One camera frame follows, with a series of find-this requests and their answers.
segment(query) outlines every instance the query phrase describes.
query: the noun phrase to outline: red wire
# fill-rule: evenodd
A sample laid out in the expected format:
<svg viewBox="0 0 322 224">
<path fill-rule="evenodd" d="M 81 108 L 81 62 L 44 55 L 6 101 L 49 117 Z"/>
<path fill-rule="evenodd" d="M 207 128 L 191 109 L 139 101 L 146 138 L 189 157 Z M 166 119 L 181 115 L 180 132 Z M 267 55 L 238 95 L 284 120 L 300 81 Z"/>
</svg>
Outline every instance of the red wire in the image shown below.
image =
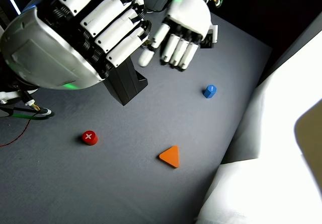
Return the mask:
<svg viewBox="0 0 322 224">
<path fill-rule="evenodd" d="M 17 141 L 17 140 L 18 140 L 18 139 L 19 139 L 19 138 L 20 138 L 20 137 L 25 133 L 25 131 L 27 130 L 28 125 L 29 125 L 30 121 L 31 121 L 31 119 L 29 119 L 29 121 L 27 122 L 27 125 L 26 125 L 25 129 L 22 131 L 22 133 L 21 133 L 18 137 L 16 137 L 16 139 L 14 139 L 14 140 L 12 140 L 11 142 L 6 143 L 6 144 L 4 144 L 4 145 L 0 145 L 0 147 L 8 146 L 8 145 L 10 145 L 11 143 L 13 143 L 13 142 Z"/>
</svg>

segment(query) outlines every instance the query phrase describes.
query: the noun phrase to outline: orange triangle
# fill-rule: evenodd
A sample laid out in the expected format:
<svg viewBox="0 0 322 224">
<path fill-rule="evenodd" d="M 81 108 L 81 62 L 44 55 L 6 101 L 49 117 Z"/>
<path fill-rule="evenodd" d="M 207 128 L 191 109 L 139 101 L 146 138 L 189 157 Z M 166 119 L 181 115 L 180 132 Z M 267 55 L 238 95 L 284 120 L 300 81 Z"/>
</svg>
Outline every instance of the orange triangle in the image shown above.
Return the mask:
<svg viewBox="0 0 322 224">
<path fill-rule="evenodd" d="M 164 151 L 159 155 L 159 158 L 171 165 L 174 168 L 178 168 L 180 166 L 179 163 L 179 147 L 173 146 L 170 149 Z"/>
</svg>

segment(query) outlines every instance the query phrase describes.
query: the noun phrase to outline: dark background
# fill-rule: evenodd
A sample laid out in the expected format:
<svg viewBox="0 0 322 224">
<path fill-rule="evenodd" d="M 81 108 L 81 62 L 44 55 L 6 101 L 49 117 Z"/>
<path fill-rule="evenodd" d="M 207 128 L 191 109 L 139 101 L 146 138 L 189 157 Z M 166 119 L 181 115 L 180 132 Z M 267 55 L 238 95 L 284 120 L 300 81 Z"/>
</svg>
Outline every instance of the dark background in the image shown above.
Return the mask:
<svg viewBox="0 0 322 224">
<path fill-rule="evenodd" d="M 17 0 L 18 7 L 22 10 L 29 1 Z M 321 0 L 224 0 L 218 9 L 214 3 L 209 3 L 209 7 L 216 15 L 273 48 L 264 74 L 322 11 Z M 7 0 L 0 0 L 0 14 L 2 10 L 9 20 L 16 16 Z"/>
</svg>

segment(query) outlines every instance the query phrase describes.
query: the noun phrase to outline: gray tabletop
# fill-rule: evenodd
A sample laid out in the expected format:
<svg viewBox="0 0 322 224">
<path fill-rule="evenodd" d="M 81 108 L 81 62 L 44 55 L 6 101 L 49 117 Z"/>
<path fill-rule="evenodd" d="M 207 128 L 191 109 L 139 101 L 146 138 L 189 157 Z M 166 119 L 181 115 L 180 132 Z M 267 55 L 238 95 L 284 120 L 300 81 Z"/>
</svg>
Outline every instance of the gray tabletop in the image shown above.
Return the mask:
<svg viewBox="0 0 322 224">
<path fill-rule="evenodd" d="M 163 16 L 147 16 L 152 32 Z M 56 116 L 0 148 L 0 223 L 192 223 L 271 50 L 215 15 L 212 22 L 218 43 L 185 72 L 157 57 L 135 65 L 149 84 L 126 106 L 103 83 L 35 93 Z M 202 95 L 209 84 L 217 86 L 212 99 Z M 0 121 L 2 144 L 26 124 Z M 78 140 L 86 130 L 97 133 L 95 146 Z M 173 145 L 178 169 L 156 158 Z"/>
</svg>

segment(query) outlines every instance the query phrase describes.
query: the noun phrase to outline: red button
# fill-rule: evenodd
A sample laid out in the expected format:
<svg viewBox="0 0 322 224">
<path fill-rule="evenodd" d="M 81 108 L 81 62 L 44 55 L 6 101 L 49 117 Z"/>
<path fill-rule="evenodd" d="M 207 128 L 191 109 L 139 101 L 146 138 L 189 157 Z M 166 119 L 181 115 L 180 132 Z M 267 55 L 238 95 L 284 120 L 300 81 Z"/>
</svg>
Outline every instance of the red button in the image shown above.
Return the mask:
<svg viewBox="0 0 322 224">
<path fill-rule="evenodd" d="M 82 139 L 87 145 L 95 145 L 98 141 L 98 138 L 93 131 L 84 132 L 82 135 Z"/>
</svg>

